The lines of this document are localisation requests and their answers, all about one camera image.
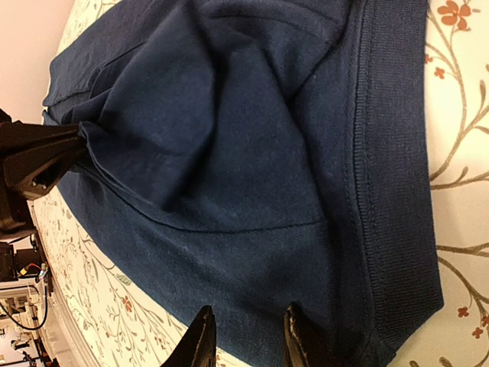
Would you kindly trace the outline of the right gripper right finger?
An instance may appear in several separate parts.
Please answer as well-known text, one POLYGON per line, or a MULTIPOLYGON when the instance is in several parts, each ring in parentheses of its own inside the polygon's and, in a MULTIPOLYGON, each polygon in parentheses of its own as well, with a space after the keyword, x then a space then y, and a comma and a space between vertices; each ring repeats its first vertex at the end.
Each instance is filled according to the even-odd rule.
POLYGON ((336 366, 325 334, 296 303, 292 303, 284 313, 283 333, 284 366, 336 366))

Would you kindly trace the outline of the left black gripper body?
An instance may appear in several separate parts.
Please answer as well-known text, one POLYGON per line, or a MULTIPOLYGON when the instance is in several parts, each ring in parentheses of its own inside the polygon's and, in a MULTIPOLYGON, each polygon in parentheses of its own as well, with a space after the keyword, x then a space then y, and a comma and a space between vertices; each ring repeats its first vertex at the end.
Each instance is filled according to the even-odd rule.
POLYGON ((34 171, 34 127, 1 112, 1 234, 31 235, 35 225, 23 180, 34 171))

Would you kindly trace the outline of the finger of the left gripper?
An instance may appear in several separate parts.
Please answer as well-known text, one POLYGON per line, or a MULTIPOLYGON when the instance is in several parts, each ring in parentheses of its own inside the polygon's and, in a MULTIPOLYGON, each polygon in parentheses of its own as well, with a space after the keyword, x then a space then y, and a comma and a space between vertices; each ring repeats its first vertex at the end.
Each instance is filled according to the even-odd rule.
POLYGON ((1 161, 47 163, 76 159, 85 151, 78 125, 1 123, 1 161))
POLYGON ((6 192, 26 200, 47 195, 85 150, 84 147, 38 147, 2 158, 6 192))

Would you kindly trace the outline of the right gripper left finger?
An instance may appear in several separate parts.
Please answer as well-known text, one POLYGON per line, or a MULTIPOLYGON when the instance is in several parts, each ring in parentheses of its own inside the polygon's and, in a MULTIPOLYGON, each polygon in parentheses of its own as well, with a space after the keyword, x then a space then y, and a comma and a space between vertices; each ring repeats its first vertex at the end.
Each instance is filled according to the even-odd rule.
POLYGON ((209 305, 202 307, 161 367, 213 367, 216 364, 216 322, 209 305))

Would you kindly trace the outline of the blue garment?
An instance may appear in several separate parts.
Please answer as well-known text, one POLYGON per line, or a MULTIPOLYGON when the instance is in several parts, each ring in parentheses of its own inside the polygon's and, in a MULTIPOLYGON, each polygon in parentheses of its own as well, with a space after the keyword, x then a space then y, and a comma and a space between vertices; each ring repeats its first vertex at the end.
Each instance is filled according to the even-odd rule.
POLYGON ((283 360, 296 303, 348 366, 443 305, 424 118, 425 1, 122 1, 50 65, 58 188, 92 240, 219 345, 283 360))

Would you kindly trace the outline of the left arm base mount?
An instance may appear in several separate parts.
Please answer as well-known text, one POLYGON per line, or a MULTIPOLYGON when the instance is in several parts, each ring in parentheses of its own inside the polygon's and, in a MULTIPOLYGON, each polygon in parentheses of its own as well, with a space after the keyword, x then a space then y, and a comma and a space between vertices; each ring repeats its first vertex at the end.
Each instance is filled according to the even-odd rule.
POLYGON ((29 294, 40 292, 42 285, 47 293, 53 291, 52 274, 40 237, 14 239, 1 242, 1 292, 29 294))

